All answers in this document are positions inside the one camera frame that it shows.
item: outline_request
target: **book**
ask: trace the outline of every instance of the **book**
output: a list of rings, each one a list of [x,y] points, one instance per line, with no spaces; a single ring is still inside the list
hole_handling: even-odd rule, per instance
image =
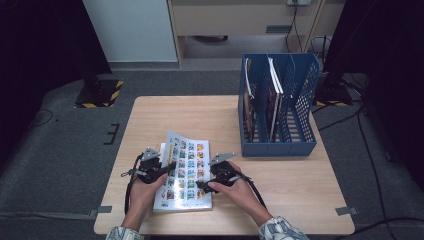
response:
[[[244,64],[244,73],[246,76],[246,86],[243,95],[243,118],[246,124],[247,139],[249,142],[253,142],[255,136],[255,124],[256,124],[256,112],[254,110],[252,101],[255,98],[252,92],[252,88],[249,82],[249,68],[251,59],[246,58]]]
[[[153,212],[212,210],[212,194],[205,194],[196,184],[211,178],[209,141],[188,139],[168,131],[162,146],[162,167],[172,162],[176,162],[176,167],[156,191]]]
[[[269,62],[269,76],[270,83],[268,85],[267,103],[265,111],[265,120],[268,133],[268,141],[275,142],[276,129],[278,124],[278,113],[281,106],[283,90],[281,88],[280,80],[274,68],[272,58],[268,58]]]

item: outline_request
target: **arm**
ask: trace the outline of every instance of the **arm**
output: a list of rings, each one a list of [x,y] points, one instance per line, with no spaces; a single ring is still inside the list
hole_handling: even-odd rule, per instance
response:
[[[162,175],[156,182],[145,184],[136,179],[130,193],[128,213],[120,227],[114,227],[106,236],[107,240],[140,240],[138,233],[141,224],[152,204],[156,190],[166,181],[167,174]]]
[[[232,162],[229,163],[235,170],[241,172],[240,167]],[[246,211],[246,213],[252,217],[253,221],[255,221],[258,226],[259,237],[262,240],[308,239],[304,233],[297,228],[293,228],[284,218],[273,217],[271,213],[262,206],[250,186],[243,179],[237,179],[231,187],[227,187],[217,182],[209,182],[208,185],[229,197],[237,206]]]

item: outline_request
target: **power outlet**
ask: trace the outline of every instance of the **power outlet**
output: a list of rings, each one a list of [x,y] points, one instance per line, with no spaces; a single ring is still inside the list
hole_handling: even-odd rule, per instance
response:
[[[289,6],[308,6],[311,5],[311,0],[287,0]]]

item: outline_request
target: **black cable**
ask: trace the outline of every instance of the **black cable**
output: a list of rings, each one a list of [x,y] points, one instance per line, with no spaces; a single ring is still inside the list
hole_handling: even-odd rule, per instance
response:
[[[315,53],[315,54],[317,54],[317,56],[320,56],[323,52],[324,52],[324,53],[327,53],[327,52],[328,52],[328,50],[325,50],[326,46],[325,46],[325,44],[324,44],[324,47],[322,48],[322,50],[321,50],[320,52],[316,52],[316,51],[315,51],[315,48],[314,48],[314,42],[315,42],[315,39],[317,39],[317,38],[323,38],[323,39],[325,39],[325,41],[328,41],[330,44],[331,44],[331,38],[329,38],[329,37],[327,37],[327,35],[325,35],[325,36],[315,36],[315,37],[313,37],[313,38],[311,39],[311,48],[312,48],[312,52],[313,52],[313,53]]]
[[[364,95],[365,90],[361,87],[358,87],[356,84],[351,83],[345,76],[342,76],[342,80],[340,81],[345,86],[348,86],[350,89],[354,90],[356,94],[358,94],[359,97],[362,98]]]
[[[300,51],[302,51],[302,43],[300,42],[299,33],[297,32],[297,24],[296,24],[296,15],[297,15],[297,5],[298,5],[298,2],[297,2],[297,0],[294,0],[294,2],[295,2],[295,4],[294,4],[294,16],[293,16],[294,31],[296,32],[297,41],[299,41]]]
[[[43,218],[55,220],[95,220],[96,216],[75,214],[75,213],[49,213],[49,212],[14,212],[0,213],[1,218],[21,219],[21,218]]]
[[[290,31],[287,33],[287,35],[285,37],[286,48],[287,48],[287,51],[289,53],[291,53],[291,51],[290,51],[290,48],[289,48],[288,38],[289,38],[289,34],[290,34],[293,26],[294,26],[294,30],[296,32],[297,40],[299,41],[299,47],[300,47],[300,49],[302,49],[302,43],[300,42],[299,33],[297,32],[297,26],[296,26],[296,15],[297,15],[297,5],[298,5],[297,0],[293,0],[293,3],[294,3],[294,15],[293,15],[292,23],[290,25]]]
[[[327,42],[327,35],[324,35],[324,41],[322,41],[322,52],[321,52],[321,61],[322,65],[325,64],[325,44]]]
[[[130,171],[128,171],[128,173],[131,173],[131,178],[130,178],[130,181],[128,182],[127,190],[125,191],[125,206],[124,206],[124,213],[125,213],[125,215],[127,215],[128,208],[130,206],[130,193],[131,193],[132,185],[135,182],[135,180],[137,180],[137,178],[134,178],[135,171],[137,170],[136,169],[137,163],[143,157],[143,154],[144,153],[141,153],[141,155],[138,156],[135,159],[133,168]]]
[[[318,128],[318,131],[325,130],[325,129],[330,128],[330,127],[332,127],[332,126],[334,126],[334,125],[336,125],[336,124],[339,124],[339,123],[342,123],[342,122],[346,122],[347,120],[354,118],[356,115],[358,115],[358,114],[361,112],[361,110],[362,110],[363,108],[364,108],[364,105],[362,105],[362,106],[358,109],[358,111],[356,111],[354,114],[352,114],[352,115],[350,115],[350,116],[347,116],[347,117],[345,117],[345,118],[343,118],[343,119],[340,119],[340,120],[338,120],[338,121],[336,121],[336,122],[333,122],[333,123],[331,123],[331,124],[328,124],[327,126],[324,126],[324,127],[322,127],[322,128]]]
[[[379,222],[376,222],[376,223],[374,223],[374,224],[371,224],[370,226],[367,226],[367,227],[361,228],[361,229],[359,229],[359,230],[356,230],[354,233],[352,233],[352,234],[350,234],[350,235],[348,235],[348,236],[341,236],[341,237],[337,237],[337,238],[335,238],[335,240],[339,240],[339,239],[342,239],[342,238],[345,238],[345,237],[349,237],[349,236],[352,236],[352,235],[355,235],[355,234],[358,234],[358,233],[361,233],[361,232],[367,231],[367,230],[372,229],[372,228],[374,228],[374,227],[377,227],[377,226],[379,226],[379,225],[381,225],[381,224],[386,224],[386,228],[387,228],[387,230],[389,231],[390,236],[391,236],[394,240],[396,240],[397,238],[396,238],[396,236],[394,235],[394,233],[392,232],[392,229],[391,229],[390,224],[389,224],[390,222],[394,222],[394,221],[419,221],[419,222],[423,222],[423,223],[424,223],[424,219],[414,218],[414,217],[397,217],[397,218],[387,218],[386,208],[385,208],[384,201],[383,201],[383,195],[382,195],[382,192],[381,192],[381,186],[380,186],[380,181],[379,181],[379,178],[378,178],[377,170],[376,170],[375,163],[374,163],[374,160],[373,160],[373,158],[372,158],[371,151],[370,151],[370,149],[369,149],[369,145],[368,145],[368,142],[367,142],[367,140],[366,140],[366,137],[365,137],[365,134],[364,134],[364,131],[363,131],[363,128],[362,128],[362,124],[361,124],[360,113],[361,113],[361,111],[362,111],[363,107],[364,107],[364,105],[362,105],[362,106],[359,108],[359,110],[358,110],[358,111],[356,111],[353,115],[351,115],[351,116],[349,116],[349,117],[346,117],[346,118],[344,118],[344,119],[342,119],[342,120],[339,120],[339,121],[337,121],[337,122],[335,122],[335,123],[329,124],[329,125],[327,125],[326,127],[322,128],[322,129],[329,128],[329,127],[331,127],[331,126],[333,126],[333,125],[335,125],[335,124],[337,124],[337,123],[339,123],[339,122],[343,122],[343,121],[346,121],[346,120],[348,120],[348,119],[350,119],[350,118],[352,118],[352,117],[354,117],[354,116],[357,116],[358,126],[359,126],[359,130],[360,130],[360,132],[361,132],[361,137],[362,137],[362,140],[364,141],[364,144],[365,144],[365,147],[366,147],[366,150],[367,150],[367,154],[368,154],[368,157],[369,157],[369,160],[370,160],[370,162],[371,162],[371,166],[372,166],[372,169],[373,169],[373,172],[374,172],[374,177],[375,177],[375,180],[376,180],[377,190],[378,190],[378,195],[379,195],[380,206],[381,206],[381,210],[382,210],[382,212],[383,212],[383,218],[384,218],[384,220],[379,221]]]
[[[42,123],[39,123],[39,124],[31,124],[31,125],[29,125],[28,126],[28,128],[27,129],[30,129],[30,128],[32,128],[32,127],[39,127],[39,126],[43,126],[44,124],[46,124],[46,123],[48,123],[48,122],[50,122],[50,120],[52,120],[52,118],[53,118],[53,112],[52,111],[50,111],[50,110],[48,110],[48,109],[40,109],[40,111],[39,112],[41,112],[41,111],[46,111],[46,112],[48,112],[48,113],[50,113],[50,117],[49,117],[49,119],[47,119],[46,121],[44,121],[44,122],[42,122]]]
[[[233,169],[234,172],[239,175],[241,177],[241,179],[243,179],[244,181],[246,181],[247,183],[249,183],[250,187],[252,188],[253,192],[255,193],[256,197],[258,198],[259,202],[262,204],[262,206],[265,207],[265,209],[267,208],[265,205],[265,201],[262,199],[261,194],[259,193],[258,189],[255,187],[255,184],[253,184],[253,181],[250,180],[250,177],[244,175],[243,173]]]
[[[312,113],[316,113],[316,112],[318,112],[318,111],[321,111],[322,109],[324,109],[324,108],[326,108],[326,107],[329,107],[329,106],[336,106],[336,104],[338,104],[338,103],[342,103],[342,102],[337,101],[337,102],[333,102],[333,103],[331,103],[331,104],[327,104],[327,105],[322,106],[322,107],[320,107],[320,108],[318,108],[318,109],[315,109],[314,111],[312,111]]]
[[[418,221],[418,222],[423,222],[424,223],[424,219],[420,219],[420,218],[412,218],[412,217],[389,218],[389,219],[386,219],[386,220],[378,221],[376,223],[373,223],[373,224],[371,224],[369,226],[366,226],[366,227],[363,227],[361,229],[358,229],[358,230],[356,230],[354,233],[352,233],[350,235],[337,237],[334,240],[340,240],[342,238],[347,238],[347,237],[353,236],[355,234],[358,234],[358,233],[361,233],[361,232],[365,232],[365,231],[368,231],[368,230],[373,229],[375,227],[378,227],[381,224],[386,224],[386,223],[389,223],[389,222],[397,222],[397,221]]]
[[[381,207],[381,211],[383,212],[383,218],[384,218],[384,221],[385,221],[385,223],[386,223],[387,230],[388,230],[388,231],[389,231],[389,233],[390,233],[390,236],[391,236],[393,239],[396,239],[395,235],[394,235],[394,234],[393,234],[393,232],[392,232],[392,229],[391,229],[391,227],[390,227],[389,222],[387,222],[387,219],[388,219],[388,218],[387,218],[387,213],[386,213],[386,207],[384,206],[383,194],[382,194],[382,192],[381,192],[380,180],[379,180],[379,178],[378,178],[377,169],[376,169],[376,167],[375,167],[374,159],[372,158],[371,151],[370,151],[370,149],[369,149],[368,142],[367,142],[367,139],[366,139],[366,137],[365,137],[364,130],[363,130],[363,128],[362,128],[362,124],[361,124],[361,117],[360,117],[360,114],[359,114],[359,113],[357,114],[357,120],[358,120],[359,130],[360,130],[360,132],[361,132],[362,140],[364,141],[365,148],[366,148],[366,150],[367,150],[367,154],[368,154],[368,158],[369,158],[369,160],[370,160],[370,163],[371,163],[371,166],[372,166],[372,170],[373,170],[373,172],[374,172],[374,178],[375,178],[375,182],[376,182],[376,184],[377,184],[378,196],[379,196],[379,200],[380,200],[380,207]]]

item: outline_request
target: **sleeve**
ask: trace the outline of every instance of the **sleeve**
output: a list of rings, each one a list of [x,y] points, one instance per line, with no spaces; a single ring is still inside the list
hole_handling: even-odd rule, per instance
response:
[[[129,228],[114,227],[107,234],[106,240],[141,240],[141,236]]]
[[[259,227],[261,240],[308,240],[299,229],[294,228],[283,217],[274,217]]]

